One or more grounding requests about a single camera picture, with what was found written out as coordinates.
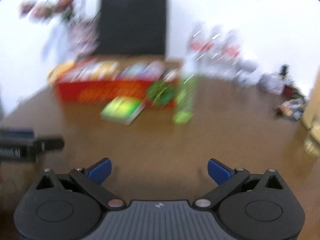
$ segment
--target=blue pad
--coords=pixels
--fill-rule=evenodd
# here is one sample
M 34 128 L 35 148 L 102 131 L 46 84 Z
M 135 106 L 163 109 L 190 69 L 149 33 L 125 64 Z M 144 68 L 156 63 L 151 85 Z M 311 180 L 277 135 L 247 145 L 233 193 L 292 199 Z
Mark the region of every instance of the blue pad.
M 209 160 L 208 162 L 208 174 L 211 179 L 213 179 L 218 185 L 221 185 L 232 177 L 230 171 L 226 170 L 224 167 L 214 162 L 213 160 Z
M 35 133 L 32 129 L 5 128 L 0 129 L 0 138 L 1 137 L 34 139 Z
M 106 158 L 89 168 L 87 177 L 100 185 L 111 174 L 111 161 Z

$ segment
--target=cardboard box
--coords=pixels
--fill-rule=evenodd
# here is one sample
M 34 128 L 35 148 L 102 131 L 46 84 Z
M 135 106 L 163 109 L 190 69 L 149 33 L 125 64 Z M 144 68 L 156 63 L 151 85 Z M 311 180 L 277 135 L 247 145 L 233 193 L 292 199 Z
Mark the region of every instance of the cardboard box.
M 138 62 L 149 64 L 153 61 L 163 61 L 165 67 L 180 68 L 181 60 L 167 60 L 164 61 L 163 56 L 97 56 L 83 60 L 69 71 L 64 73 L 54 83 L 55 91 L 62 102 L 77 102 L 77 103 L 107 103 L 118 96 L 135 97 L 142 100 L 146 100 L 147 106 L 158 106 L 158 107 L 172 107 L 174 106 L 174 99 L 164 104 L 163 101 L 160 103 L 159 100 L 153 100 L 150 98 L 150 87 L 154 85 L 155 81 L 148 80 L 94 80 L 94 81 L 76 81 L 70 82 L 65 80 L 65 76 L 70 73 L 71 70 L 88 64 L 90 61 L 95 60 L 96 62 L 103 62 L 107 60 L 116 60 L 119 62 L 120 70 L 124 70 L 126 67 L 133 65 Z M 163 84 L 164 91 L 170 89 L 175 90 L 177 79 L 172 82 L 166 82 Z

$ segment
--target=black television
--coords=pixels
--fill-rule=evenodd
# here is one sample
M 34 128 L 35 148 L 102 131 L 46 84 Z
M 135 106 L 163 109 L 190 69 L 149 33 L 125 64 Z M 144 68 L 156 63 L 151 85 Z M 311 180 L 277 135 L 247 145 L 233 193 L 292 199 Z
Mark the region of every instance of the black television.
M 165 55 L 166 0 L 101 0 L 98 54 Z

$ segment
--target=metal pin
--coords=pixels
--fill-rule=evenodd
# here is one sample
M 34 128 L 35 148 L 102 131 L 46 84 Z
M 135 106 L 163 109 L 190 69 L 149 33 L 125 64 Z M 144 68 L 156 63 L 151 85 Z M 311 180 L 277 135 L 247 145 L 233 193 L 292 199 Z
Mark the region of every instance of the metal pin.
M 108 201 L 110 207 L 122 207 L 124 205 L 123 200 L 121 199 L 111 199 Z
M 209 199 L 198 199 L 196 201 L 196 206 L 198 207 L 209 207 L 211 205 L 211 201 Z

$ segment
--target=pile of clutter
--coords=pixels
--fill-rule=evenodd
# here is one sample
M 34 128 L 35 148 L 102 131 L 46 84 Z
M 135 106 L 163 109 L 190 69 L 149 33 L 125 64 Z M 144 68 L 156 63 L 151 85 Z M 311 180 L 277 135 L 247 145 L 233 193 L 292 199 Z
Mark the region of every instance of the pile of clutter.
M 279 115 L 298 120 L 304 112 L 307 100 L 288 75 L 289 66 L 281 66 L 279 73 L 262 74 L 256 61 L 243 58 L 241 39 L 236 30 L 224 34 L 222 26 L 217 25 L 206 39 L 203 23 L 196 23 L 186 58 L 196 62 L 200 75 L 233 80 L 243 87 L 257 85 L 269 93 L 286 95 L 290 100 L 277 107 Z
M 237 80 L 244 86 L 255 85 L 258 64 L 253 60 L 244 60 L 242 45 L 236 30 L 223 34 L 222 26 L 215 26 L 209 38 L 205 38 L 203 24 L 196 23 L 188 42 L 188 55 L 197 61 L 199 72 L 225 80 Z
M 84 82 L 84 81 L 101 81 L 101 80 L 145 80 L 172 82 L 179 76 L 178 70 L 173 67 L 165 68 L 161 61 L 152 61 L 149 64 L 137 62 L 128 66 L 124 70 L 119 67 L 118 61 L 108 60 L 103 62 L 89 61 L 87 64 L 73 68 L 70 71 L 59 73 L 57 77 L 56 68 L 48 76 L 48 81 L 54 83 L 58 78 L 65 74 L 61 81 L 63 82 Z

